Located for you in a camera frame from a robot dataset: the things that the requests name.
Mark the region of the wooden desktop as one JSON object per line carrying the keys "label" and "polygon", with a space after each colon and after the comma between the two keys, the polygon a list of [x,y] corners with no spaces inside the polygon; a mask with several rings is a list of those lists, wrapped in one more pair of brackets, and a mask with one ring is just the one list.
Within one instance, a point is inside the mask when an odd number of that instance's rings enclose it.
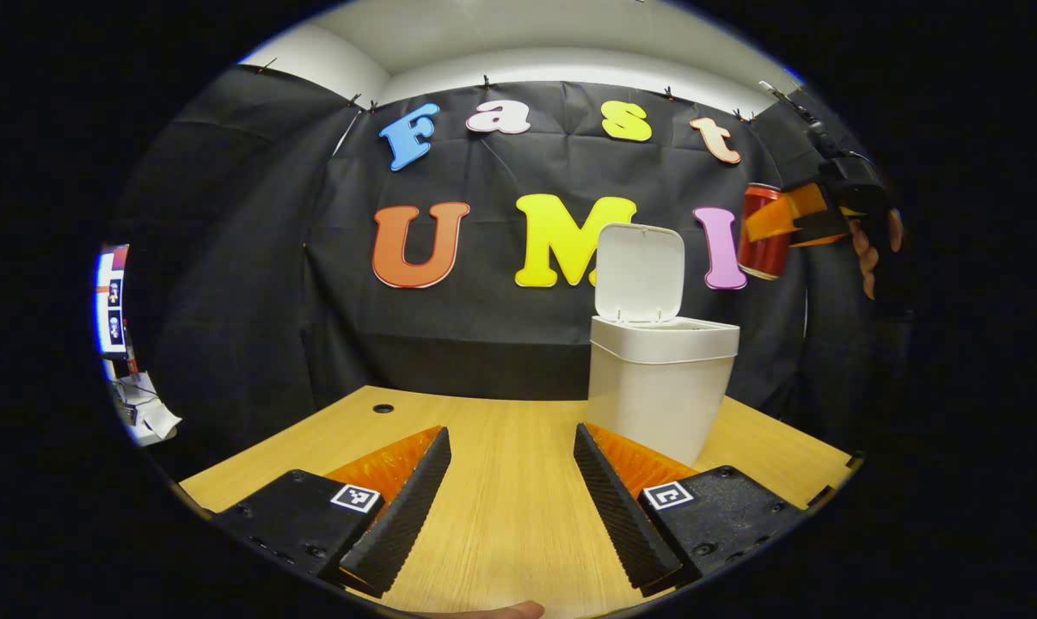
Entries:
{"label": "wooden desktop", "polygon": [[403,619],[534,600],[546,619],[633,619],[671,611],[686,589],[630,587],[574,463],[581,401],[472,399],[364,387],[221,463],[181,489],[221,511],[298,468],[325,475],[394,440],[446,427],[451,465],[424,528],[381,598],[342,602]]}

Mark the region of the white desktop garbage bin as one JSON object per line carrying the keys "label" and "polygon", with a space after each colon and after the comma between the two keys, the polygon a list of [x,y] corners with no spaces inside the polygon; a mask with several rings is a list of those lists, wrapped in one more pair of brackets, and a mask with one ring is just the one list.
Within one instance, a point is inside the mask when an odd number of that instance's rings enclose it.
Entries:
{"label": "white desktop garbage bin", "polygon": [[681,315],[684,240],[611,223],[598,234],[586,420],[681,465],[714,427],[739,326]]}

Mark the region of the computer monitor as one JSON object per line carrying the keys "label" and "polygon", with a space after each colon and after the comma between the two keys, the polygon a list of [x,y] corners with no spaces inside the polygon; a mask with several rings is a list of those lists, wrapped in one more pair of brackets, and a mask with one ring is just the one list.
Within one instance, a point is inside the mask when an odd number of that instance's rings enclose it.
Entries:
{"label": "computer monitor", "polygon": [[95,341],[103,358],[127,359],[129,341],[123,309],[130,244],[107,244],[95,263],[93,318]]}

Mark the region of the white paper clutter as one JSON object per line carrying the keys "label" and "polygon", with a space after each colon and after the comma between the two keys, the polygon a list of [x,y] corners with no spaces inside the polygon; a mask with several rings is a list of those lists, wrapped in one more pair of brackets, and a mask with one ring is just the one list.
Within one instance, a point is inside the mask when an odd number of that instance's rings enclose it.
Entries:
{"label": "white paper clutter", "polygon": [[166,407],[148,372],[114,379],[111,392],[121,424],[138,447],[155,445],[177,434],[181,418]]}

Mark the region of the red pop can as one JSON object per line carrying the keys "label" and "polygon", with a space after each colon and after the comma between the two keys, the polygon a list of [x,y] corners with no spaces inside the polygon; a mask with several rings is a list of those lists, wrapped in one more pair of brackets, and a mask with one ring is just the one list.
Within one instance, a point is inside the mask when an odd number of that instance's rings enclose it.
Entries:
{"label": "red pop can", "polygon": [[744,272],[760,279],[781,277],[795,230],[790,203],[783,193],[770,185],[747,185],[738,244],[738,263]]}

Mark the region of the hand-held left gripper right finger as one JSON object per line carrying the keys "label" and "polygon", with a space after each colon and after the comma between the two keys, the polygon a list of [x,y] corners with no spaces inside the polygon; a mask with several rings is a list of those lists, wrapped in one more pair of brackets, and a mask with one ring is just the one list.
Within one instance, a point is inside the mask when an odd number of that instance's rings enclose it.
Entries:
{"label": "hand-held left gripper right finger", "polygon": [[574,462],[645,597],[714,579],[808,517],[734,466],[699,473],[593,424],[576,427]]}

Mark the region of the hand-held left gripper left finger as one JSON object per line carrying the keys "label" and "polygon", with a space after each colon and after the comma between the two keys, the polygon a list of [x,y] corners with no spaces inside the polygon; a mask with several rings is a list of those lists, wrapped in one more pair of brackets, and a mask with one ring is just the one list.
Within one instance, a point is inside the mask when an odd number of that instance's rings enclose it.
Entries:
{"label": "hand-held left gripper left finger", "polygon": [[326,475],[287,470],[213,514],[213,525],[299,575],[382,597],[449,465],[447,428],[428,427]]}

